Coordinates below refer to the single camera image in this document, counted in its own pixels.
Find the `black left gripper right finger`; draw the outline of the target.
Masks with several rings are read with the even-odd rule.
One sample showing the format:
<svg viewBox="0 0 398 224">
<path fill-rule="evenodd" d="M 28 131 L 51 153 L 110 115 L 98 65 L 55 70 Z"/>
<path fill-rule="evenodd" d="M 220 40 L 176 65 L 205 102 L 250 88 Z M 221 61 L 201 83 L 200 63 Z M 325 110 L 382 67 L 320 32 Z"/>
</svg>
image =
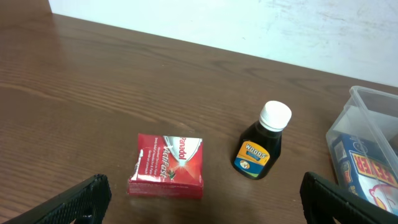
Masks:
<svg viewBox="0 0 398 224">
<path fill-rule="evenodd" d="M 304 174 L 300 197 L 308 224 L 397 224 L 397 216 L 340 188 L 314 172 Z"/>
</svg>

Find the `blue Kool Fever box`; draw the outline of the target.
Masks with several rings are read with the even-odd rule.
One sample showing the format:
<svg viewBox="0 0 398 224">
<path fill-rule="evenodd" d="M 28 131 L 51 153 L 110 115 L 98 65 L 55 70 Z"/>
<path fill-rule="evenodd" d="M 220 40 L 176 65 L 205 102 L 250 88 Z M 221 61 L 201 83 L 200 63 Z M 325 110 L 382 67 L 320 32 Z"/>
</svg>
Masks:
<svg viewBox="0 0 398 224">
<path fill-rule="evenodd" d="M 376 143 L 340 134 L 330 152 L 341 187 L 397 215 L 397 176 Z"/>
</svg>

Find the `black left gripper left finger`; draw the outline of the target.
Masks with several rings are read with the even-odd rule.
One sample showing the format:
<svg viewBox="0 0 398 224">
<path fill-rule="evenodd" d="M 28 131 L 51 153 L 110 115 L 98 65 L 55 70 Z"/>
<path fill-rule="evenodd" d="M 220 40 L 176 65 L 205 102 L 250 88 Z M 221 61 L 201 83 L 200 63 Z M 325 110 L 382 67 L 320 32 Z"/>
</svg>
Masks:
<svg viewBox="0 0 398 224">
<path fill-rule="evenodd" d="M 107 176 L 95 174 L 4 224 L 102 224 L 111 197 Z"/>
</svg>

